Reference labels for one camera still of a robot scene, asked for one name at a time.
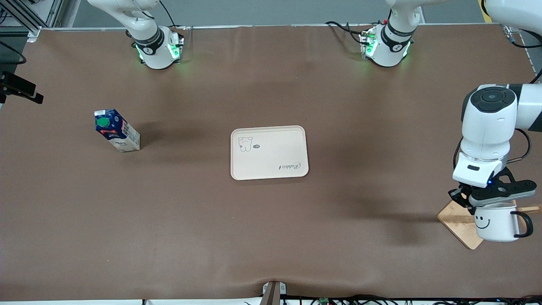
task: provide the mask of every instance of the white mug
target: white mug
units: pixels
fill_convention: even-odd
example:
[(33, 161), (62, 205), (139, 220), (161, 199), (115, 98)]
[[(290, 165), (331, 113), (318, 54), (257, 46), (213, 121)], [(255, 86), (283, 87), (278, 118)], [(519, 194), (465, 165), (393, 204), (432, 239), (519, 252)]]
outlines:
[[(521, 216), (527, 225), (527, 232), (519, 233), (518, 217)], [(489, 204), (477, 207), (474, 212), (476, 234), (482, 239), (492, 242), (513, 242), (533, 233), (531, 218), (517, 211), (517, 206), (512, 203)]]

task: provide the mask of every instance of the wooden board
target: wooden board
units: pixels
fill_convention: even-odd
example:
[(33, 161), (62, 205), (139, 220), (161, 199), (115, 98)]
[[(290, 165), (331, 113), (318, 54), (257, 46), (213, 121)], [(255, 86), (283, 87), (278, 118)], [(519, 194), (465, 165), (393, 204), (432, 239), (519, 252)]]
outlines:
[[(539, 206), (520, 207), (519, 211), (527, 214), (540, 213)], [(474, 250), (483, 241), (476, 234), (476, 225), (472, 215), (466, 208), (450, 201), (438, 214), (437, 218), (465, 247)], [(520, 226), (525, 228), (525, 222), (520, 218)]]

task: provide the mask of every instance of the table surface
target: table surface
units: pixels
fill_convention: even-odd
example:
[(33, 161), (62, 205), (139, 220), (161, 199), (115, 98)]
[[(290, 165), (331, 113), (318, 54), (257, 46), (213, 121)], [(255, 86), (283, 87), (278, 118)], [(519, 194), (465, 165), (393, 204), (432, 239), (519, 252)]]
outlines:
[[(415, 38), (383, 68), (327, 27), (195, 30), (182, 64), (153, 71), (123, 32), (42, 31), (17, 73), (44, 104), (10, 97), (0, 112), (0, 298), (251, 297), (270, 280), (311, 296), (542, 293), (540, 218), (533, 236), (476, 251), (436, 219), (465, 95), (528, 82), (525, 51), (496, 25)], [(94, 130), (108, 108), (141, 151)], [(280, 125), (305, 128), (308, 175), (233, 180), (231, 132)], [(532, 139), (511, 170), (542, 181)]]

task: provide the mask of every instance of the blue and white carton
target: blue and white carton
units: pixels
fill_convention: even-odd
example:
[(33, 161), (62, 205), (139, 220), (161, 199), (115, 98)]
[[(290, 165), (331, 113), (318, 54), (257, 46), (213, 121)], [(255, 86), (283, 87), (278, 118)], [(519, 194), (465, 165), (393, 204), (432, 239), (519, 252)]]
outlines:
[(119, 151), (139, 150), (139, 133), (115, 110), (94, 111), (96, 131)]

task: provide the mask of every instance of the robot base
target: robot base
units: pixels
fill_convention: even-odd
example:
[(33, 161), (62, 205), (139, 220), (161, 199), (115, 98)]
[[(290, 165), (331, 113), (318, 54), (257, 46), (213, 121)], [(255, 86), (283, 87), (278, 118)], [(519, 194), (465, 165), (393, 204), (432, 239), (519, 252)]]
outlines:
[(139, 47), (136, 47), (141, 63), (152, 69), (165, 69), (173, 63), (180, 62), (183, 52), (184, 38), (179, 37), (177, 32), (167, 27), (159, 28), (164, 32), (164, 43), (156, 50), (154, 55), (145, 54)]
[(404, 51), (392, 52), (390, 48), (384, 44), (380, 36), (383, 27), (384, 25), (379, 24), (374, 28), (363, 32), (363, 35), (359, 35), (361, 42), (367, 42), (369, 44), (368, 46), (361, 45), (362, 56), (363, 59), (369, 58), (377, 65), (383, 67), (393, 67), (407, 55), (410, 42), (404, 47)]

